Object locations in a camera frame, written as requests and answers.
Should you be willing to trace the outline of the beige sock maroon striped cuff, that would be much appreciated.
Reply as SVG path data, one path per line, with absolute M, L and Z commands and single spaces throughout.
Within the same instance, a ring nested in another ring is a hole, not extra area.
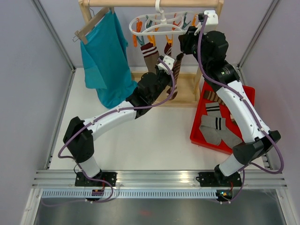
M 166 45 L 165 45 L 165 48 L 164 48 L 164 54 L 165 55 L 167 55 L 167 56 L 172 56 L 172 44 L 170 44 L 170 43 L 166 43 Z

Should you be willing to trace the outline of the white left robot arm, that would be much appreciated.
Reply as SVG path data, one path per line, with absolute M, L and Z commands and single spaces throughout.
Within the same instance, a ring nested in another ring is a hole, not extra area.
M 159 103 L 155 101 L 167 86 L 175 86 L 172 70 L 157 68 L 155 73 L 145 73 L 133 93 L 116 107 L 89 119 L 74 117 L 63 138 L 63 148 L 67 148 L 82 171 L 86 181 L 97 186 L 102 181 L 101 169 L 94 158 L 94 141 L 112 128 L 138 119 L 150 109 L 164 104 L 170 95 Z

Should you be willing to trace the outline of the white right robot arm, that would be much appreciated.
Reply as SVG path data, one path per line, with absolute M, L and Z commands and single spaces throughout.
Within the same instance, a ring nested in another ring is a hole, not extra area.
M 179 36 L 180 49 L 197 59 L 206 83 L 225 103 L 242 134 L 243 142 L 234 146 L 232 154 L 214 169 L 215 182 L 225 185 L 233 175 L 271 148 L 278 151 L 276 143 L 281 135 L 277 130 L 270 130 L 259 117 L 244 93 L 236 70 L 226 61 L 229 44 L 224 33 L 213 30 L 204 34 L 203 30 L 204 27 L 196 33 L 196 27 L 190 26 Z

